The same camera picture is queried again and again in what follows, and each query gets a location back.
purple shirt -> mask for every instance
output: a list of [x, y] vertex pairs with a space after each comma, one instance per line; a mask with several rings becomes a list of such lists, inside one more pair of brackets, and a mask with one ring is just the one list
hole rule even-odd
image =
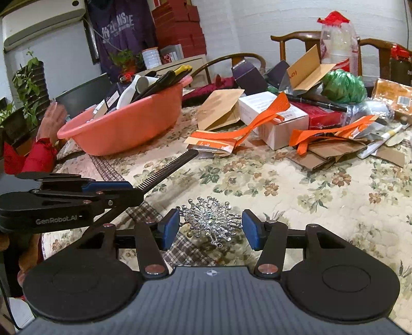
[[107, 72], [112, 82], [117, 82], [121, 69], [113, 64], [109, 52], [118, 53], [115, 47], [129, 49], [134, 55], [157, 46], [155, 26], [147, 0], [108, 0], [101, 9], [102, 1], [88, 0], [88, 10], [93, 28], [104, 37], [95, 34], [102, 72]]

pink plastic basin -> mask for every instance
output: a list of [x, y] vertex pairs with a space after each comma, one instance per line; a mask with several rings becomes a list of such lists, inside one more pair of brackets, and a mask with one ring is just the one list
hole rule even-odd
[[89, 108], [67, 122], [57, 133], [60, 139], [73, 138], [86, 153], [111, 155], [141, 145], [172, 127], [182, 108], [183, 87], [192, 82], [186, 76], [178, 84], [91, 120]]

wooden chair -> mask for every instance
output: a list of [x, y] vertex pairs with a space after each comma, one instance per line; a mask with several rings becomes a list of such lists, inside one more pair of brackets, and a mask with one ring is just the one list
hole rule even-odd
[[[300, 40], [305, 42], [305, 49], [309, 51], [314, 45], [318, 47], [319, 59], [321, 58], [321, 32], [320, 31], [295, 31], [293, 33], [284, 36], [270, 36], [270, 39], [280, 43], [280, 56], [281, 60], [286, 60], [286, 42], [290, 40]], [[361, 48], [359, 49], [359, 62], [358, 62], [358, 75], [362, 75], [362, 61], [361, 61]]]
[[[382, 79], [389, 79], [389, 60], [391, 58], [391, 49], [396, 43], [377, 40], [376, 38], [365, 38], [359, 41], [359, 46], [371, 45], [378, 49], [379, 53], [379, 76]], [[359, 48], [359, 59], [361, 59], [361, 48]], [[362, 61], [359, 62], [360, 73], [362, 73]]]
[[212, 80], [210, 78], [210, 73], [209, 73], [209, 67], [212, 66], [213, 64], [219, 63], [221, 61], [225, 61], [228, 59], [232, 60], [232, 67], [241, 62], [245, 57], [250, 57], [250, 58], [256, 58], [257, 60], [260, 61], [260, 73], [264, 73], [266, 71], [266, 61], [262, 56], [259, 56], [258, 54], [252, 54], [248, 52], [241, 52], [239, 54], [231, 54], [223, 57], [219, 57], [217, 59], [214, 59], [206, 64], [204, 64], [202, 67], [198, 68], [195, 72], [192, 73], [192, 78], [196, 77], [199, 73], [201, 73], [203, 70], [206, 71], [206, 77], [207, 81], [209, 84], [212, 83]]

white box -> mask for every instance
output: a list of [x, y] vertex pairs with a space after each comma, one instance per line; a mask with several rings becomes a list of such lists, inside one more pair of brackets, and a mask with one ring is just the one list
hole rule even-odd
[[[249, 125], [275, 99], [276, 95], [271, 92], [262, 92], [240, 98], [240, 119]], [[282, 123], [270, 121], [253, 130], [272, 150], [288, 146], [292, 130], [307, 130], [309, 127], [309, 115], [293, 105], [287, 111], [278, 114], [285, 118]]]

green plastic twine roll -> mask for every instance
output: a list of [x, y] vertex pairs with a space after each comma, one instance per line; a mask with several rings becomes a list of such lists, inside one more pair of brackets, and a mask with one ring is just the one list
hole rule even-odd
[[355, 77], [342, 69], [327, 73], [322, 83], [322, 95], [339, 104], [358, 104], [367, 97], [361, 77]]

